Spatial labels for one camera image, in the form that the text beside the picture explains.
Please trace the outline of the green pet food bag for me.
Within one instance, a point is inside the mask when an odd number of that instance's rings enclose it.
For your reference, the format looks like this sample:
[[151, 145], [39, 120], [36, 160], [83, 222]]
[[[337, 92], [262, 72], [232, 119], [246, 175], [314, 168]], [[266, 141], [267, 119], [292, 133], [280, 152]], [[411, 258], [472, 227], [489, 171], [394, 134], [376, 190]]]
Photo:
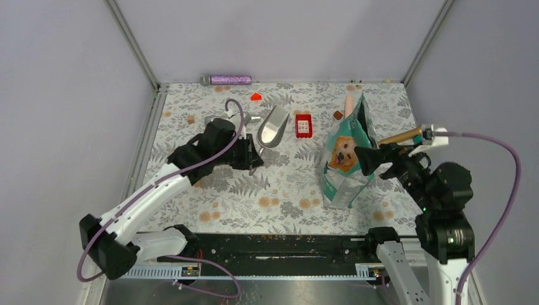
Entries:
[[328, 132], [320, 161], [321, 188], [325, 208], [351, 208], [355, 198], [374, 175], [364, 176], [355, 147], [376, 149], [377, 135], [364, 95], [354, 98], [350, 116], [341, 119]]

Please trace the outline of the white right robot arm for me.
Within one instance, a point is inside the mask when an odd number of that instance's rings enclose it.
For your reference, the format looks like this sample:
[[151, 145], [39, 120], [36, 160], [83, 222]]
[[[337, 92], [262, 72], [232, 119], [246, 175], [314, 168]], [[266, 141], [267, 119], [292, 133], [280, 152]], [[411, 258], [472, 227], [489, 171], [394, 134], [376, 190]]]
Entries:
[[401, 304], [468, 304], [465, 270], [475, 257], [475, 235], [463, 209], [474, 192], [470, 171], [445, 162], [435, 170], [430, 157], [413, 153], [414, 146], [383, 144], [379, 149], [356, 147], [362, 173], [372, 174], [385, 163], [383, 180], [397, 179], [421, 210], [415, 230], [425, 253], [429, 290], [425, 292], [409, 265], [392, 227], [375, 227], [365, 237], [368, 259], [381, 261]]

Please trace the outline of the silver metal scoop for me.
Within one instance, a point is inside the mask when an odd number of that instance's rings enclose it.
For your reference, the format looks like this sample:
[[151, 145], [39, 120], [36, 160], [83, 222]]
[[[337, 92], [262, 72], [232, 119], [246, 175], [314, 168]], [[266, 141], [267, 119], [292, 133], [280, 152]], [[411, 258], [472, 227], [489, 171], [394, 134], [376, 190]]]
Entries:
[[261, 158], [265, 151], [274, 149], [281, 143], [289, 118], [289, 111], [276, 105], [263, 120], [256, 134], [259, 145], [257, 153]]

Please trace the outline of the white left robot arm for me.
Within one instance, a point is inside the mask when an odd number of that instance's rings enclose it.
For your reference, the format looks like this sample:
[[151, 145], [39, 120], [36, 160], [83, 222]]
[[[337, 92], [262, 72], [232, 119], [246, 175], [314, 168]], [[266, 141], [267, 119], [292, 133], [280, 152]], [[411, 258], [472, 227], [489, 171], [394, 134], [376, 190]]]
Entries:
[[202, 133], [177, 147], [158, 173], [125, 201], [100, 217], [89, 213], [79, 221], [83, 255], [77, 268], [78, 280], [96, 279], [83, 276], [86, 257], [109, 280], [122, 277], [136, 262], [146, 259], [176, 255], [190, 261], [197, 245], [181, 231], [167, 229], [145, 238], [138, 230], [166, 202], [210, 175], [215, 167], [251, 170], [263, 163], [252, 134], [245, 132], [243, 119], [213, 119]]

